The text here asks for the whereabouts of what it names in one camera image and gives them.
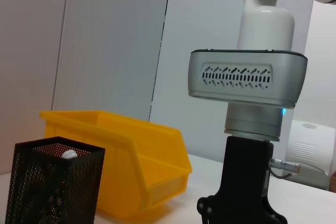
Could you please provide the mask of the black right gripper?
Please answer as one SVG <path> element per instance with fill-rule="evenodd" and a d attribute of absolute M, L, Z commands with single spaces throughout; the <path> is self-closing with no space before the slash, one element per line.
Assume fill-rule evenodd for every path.
<path fill-rule="evenodd" d="M 197 211 L 203 223 L 286 223 L 268 201 L 272 143 L 229 136 L 216 194 L 202 197 Z"/>

